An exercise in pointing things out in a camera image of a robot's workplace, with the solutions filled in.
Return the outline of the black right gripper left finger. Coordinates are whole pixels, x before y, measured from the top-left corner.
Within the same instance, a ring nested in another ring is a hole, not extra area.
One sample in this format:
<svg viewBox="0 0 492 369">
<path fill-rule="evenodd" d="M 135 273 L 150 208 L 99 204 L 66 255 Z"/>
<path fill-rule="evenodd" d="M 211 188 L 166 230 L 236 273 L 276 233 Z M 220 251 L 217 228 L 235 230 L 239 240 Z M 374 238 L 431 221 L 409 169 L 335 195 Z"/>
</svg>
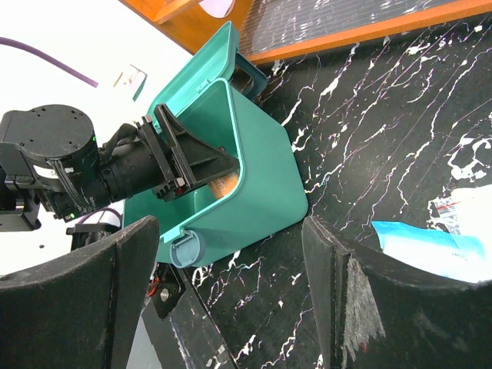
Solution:
<svg viewBox="0 0 492 369">
<path fill-rule="evenodd" d="M 158 248 L 147 216 L 1 278 L 3 368 L 125 368 Z"/>
</svg>

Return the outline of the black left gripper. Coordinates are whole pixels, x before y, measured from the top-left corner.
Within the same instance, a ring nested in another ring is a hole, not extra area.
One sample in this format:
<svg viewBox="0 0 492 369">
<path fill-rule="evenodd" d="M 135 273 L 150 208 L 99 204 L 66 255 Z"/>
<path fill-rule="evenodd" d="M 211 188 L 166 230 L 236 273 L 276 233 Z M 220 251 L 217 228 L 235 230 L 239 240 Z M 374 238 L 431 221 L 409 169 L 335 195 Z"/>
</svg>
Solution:
<svg viewBox="0 0 492 369">
<path fill-rule="evenodd" d="M 99 148 L 98 172 L 108 202 L 147 190 L 160 200 L 171 201 L 240 168 L 236 157 L 193 135 L 167 105 L 157 105 L 154 115 L 160 134 L 145 116 L 141 124 L 122 125 Z"/>
</svg>

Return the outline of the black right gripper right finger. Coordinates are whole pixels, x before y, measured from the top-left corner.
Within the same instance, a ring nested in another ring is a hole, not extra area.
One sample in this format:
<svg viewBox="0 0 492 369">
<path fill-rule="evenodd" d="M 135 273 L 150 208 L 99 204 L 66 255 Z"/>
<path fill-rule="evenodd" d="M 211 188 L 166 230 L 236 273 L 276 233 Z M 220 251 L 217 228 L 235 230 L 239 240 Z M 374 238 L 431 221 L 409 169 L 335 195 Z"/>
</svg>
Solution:
<svg viewBox="0 0 492 369">
<path fill-rule="evenodd" d="M 406 265 L 306 217 L 304 264 L 326 368 L 489 368 L 491 284 Z"/>
</svg>

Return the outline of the brown medicine bottle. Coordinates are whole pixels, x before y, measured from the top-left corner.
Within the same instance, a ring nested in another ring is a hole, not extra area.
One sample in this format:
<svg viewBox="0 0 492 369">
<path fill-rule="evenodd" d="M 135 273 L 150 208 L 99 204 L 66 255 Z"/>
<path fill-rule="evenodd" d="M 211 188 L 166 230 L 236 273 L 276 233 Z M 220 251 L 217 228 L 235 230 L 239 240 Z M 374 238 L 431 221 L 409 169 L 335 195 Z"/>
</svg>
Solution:
<svg viewBox="0 0 492 369">
<path fill-rule="evenodd" d="M 238 179 L 239 174 L 237 172 L 230 173 L 229 175 L 225 175 L 224 177 L 209 182 L 208 187 L 214 197 L 218 200 L 227 196 L 235 189 Z"/>
</svg>

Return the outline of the blue cotton swab packet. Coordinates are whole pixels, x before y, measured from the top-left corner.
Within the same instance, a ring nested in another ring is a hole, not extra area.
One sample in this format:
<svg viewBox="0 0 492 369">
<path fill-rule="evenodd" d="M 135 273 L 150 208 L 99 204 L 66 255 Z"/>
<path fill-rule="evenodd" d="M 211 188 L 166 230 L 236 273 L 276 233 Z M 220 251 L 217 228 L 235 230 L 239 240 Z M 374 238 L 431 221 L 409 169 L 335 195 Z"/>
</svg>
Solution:
<svg viewBox="0 0 492 369">
<path fill-rule="evenodd" d="M 491 279 L 491 258 L 479 238 L 401 222 L 372 223 L 387 256 L 441 277 L 478 283 Z"/>
</svg>

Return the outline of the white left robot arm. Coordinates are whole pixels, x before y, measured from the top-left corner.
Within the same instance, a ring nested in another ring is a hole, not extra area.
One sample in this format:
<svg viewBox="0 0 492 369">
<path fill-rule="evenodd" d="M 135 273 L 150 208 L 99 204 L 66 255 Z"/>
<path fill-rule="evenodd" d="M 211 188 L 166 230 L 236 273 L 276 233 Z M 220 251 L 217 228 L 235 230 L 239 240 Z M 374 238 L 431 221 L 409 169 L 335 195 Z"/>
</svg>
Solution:
<svg viewBox="0 0 492 369">
<path fill-rule="evenodd" d="M 6 112 L 1 120 L 1 230 L 34 231 L 38 213 L 72 221 L 152 191 L 172 201 L 239 167 L 160 104 L 103 145 L 91 119 L 68 105 Z"/>
</svg>

